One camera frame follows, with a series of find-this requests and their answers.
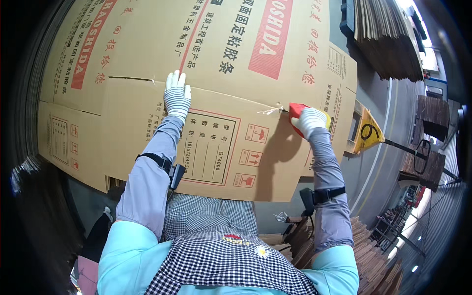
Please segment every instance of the white glove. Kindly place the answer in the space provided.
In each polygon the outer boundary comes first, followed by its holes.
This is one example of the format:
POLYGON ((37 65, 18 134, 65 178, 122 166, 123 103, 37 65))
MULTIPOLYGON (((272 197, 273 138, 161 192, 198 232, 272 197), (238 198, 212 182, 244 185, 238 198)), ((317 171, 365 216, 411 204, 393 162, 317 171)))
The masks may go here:
POLYGON ((326 128, 328 118, 325 113, 315 108, 304 108, 300 118, 291 118, 293 126, 302 132, 306 140, 315 128, 326 128))
POLYGON ((190 85, 185 85, 185 91, 184 85, 185 74, 181 74, 179 78, 179 70, 170 73, 166 81, 164 105, 168 116, 178 117, 185 124, 192 97, 190 96, 190 85))

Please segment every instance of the checkered apron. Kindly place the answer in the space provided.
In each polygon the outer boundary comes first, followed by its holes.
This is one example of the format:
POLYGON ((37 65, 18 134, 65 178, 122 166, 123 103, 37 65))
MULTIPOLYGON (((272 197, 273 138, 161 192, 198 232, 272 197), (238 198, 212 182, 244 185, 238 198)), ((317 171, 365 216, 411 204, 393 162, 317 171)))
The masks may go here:
POLYGON ((318 294, 301 271, 257 237, 252 202, 177 194, 168 202, 163 236, 172 246, 147 295, 177 294, 182 285, 318 294))

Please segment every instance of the black wrist strap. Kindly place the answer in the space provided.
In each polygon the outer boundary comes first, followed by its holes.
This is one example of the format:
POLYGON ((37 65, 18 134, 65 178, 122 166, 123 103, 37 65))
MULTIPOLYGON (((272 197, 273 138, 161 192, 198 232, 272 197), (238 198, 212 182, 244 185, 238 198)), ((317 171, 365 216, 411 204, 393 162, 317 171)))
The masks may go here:
POLYGON ((313 202, 315 204, 321 204, 329 201, 331 198, 344 194, 346 187, 334 188, 334 189, 320 189, 313 191, 313 202))
POLYGON ((170 167, 172 166, 172 163, 170 161, 163 159, 156 154, 146 152, 144 154, 138 155, 135 159, 135 162, 139 157, 148 157, 153 159, 159 165, 159 167, 161 167, 167 174, 169 174, 170 167))

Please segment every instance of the white sneaker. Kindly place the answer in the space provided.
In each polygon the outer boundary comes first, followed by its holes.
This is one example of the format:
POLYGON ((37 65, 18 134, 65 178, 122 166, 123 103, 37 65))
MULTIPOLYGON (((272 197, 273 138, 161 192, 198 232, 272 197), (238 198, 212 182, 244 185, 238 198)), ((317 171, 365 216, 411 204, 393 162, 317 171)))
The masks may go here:
POLYGON ((105 206, 105 209, 103 210, 103 213, 105 213, 108 218, 110 218, 111 223, 113 223, 113 217, 111 216, 111 210, 108 206, 105 206))

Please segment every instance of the gray arm sleeve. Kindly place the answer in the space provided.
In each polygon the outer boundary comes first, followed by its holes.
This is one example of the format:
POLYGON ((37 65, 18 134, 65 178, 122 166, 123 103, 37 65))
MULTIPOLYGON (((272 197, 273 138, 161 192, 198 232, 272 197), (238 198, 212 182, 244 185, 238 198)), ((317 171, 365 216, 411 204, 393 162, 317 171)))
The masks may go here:
MULTIPOLYGON (((154 153, 173 163, 182 127, 183 123, 179 118, 167 116, 143 153, 154 153)), ((139 157, 128 175, 125 192, 117 205, 117 220, 141 224, 159 240, 164 225, 169 184, 169 176, 154 160, 139 157)))
MULTIPOLYGON (((315 159, 313 163, 315 190, 345 186, 330 139, 331 134, 325 128, 315 128, 308 140, 315 159)), ((354 247, 346 194, 334 197, 323 204, 315 205, 315 210, 313 220, 315 253, 339 245, 354 247)))

